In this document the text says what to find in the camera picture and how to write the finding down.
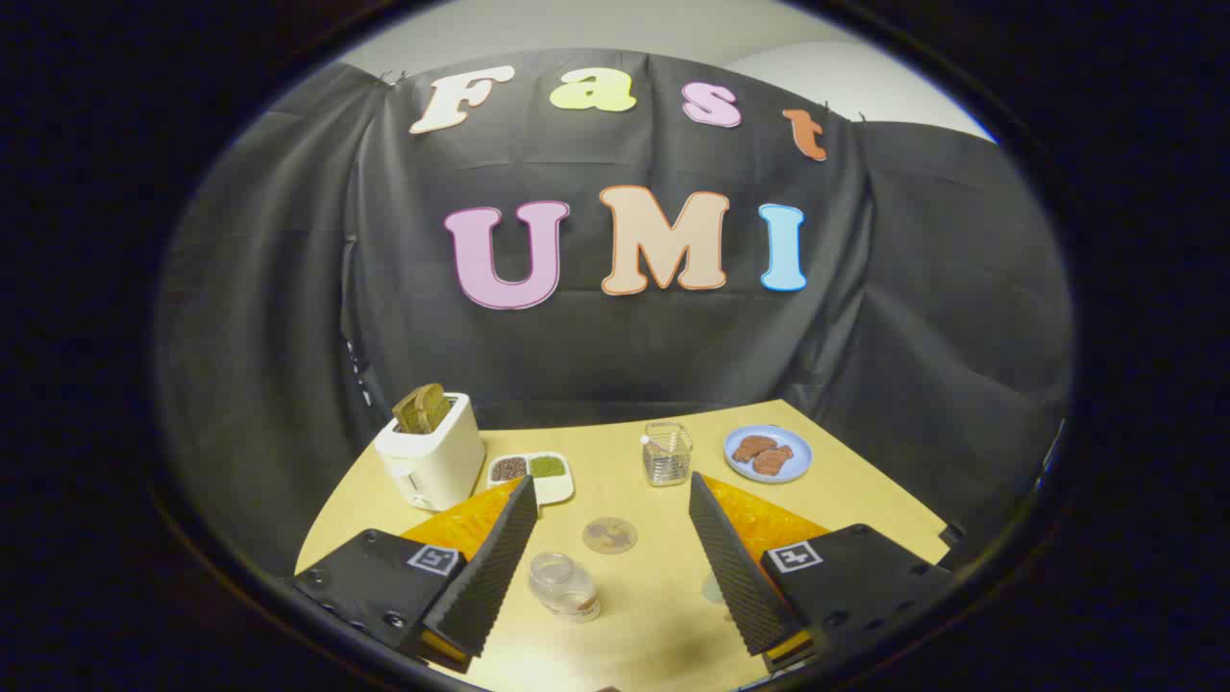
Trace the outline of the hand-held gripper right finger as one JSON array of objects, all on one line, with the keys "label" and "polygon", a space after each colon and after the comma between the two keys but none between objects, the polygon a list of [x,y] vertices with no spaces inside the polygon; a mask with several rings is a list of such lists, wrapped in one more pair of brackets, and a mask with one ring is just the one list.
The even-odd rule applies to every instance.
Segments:
[{"label": "hand-held gripper right finger", "polygon": [[702,473],[691,476],[688,513],[744,647],[774,674],[870,651],[954,583],[870,525],[827,530]]}]

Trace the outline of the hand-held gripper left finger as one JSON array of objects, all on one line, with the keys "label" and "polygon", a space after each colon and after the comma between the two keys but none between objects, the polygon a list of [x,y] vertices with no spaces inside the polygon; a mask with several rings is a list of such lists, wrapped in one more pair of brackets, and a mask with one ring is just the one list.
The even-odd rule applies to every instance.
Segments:
[{"label": "hand-held gripper left finger", "polygon": [[293,578],[305,597],[405,658],[466,674],[539,520],[520,477],[403,533],[358,531]]}]

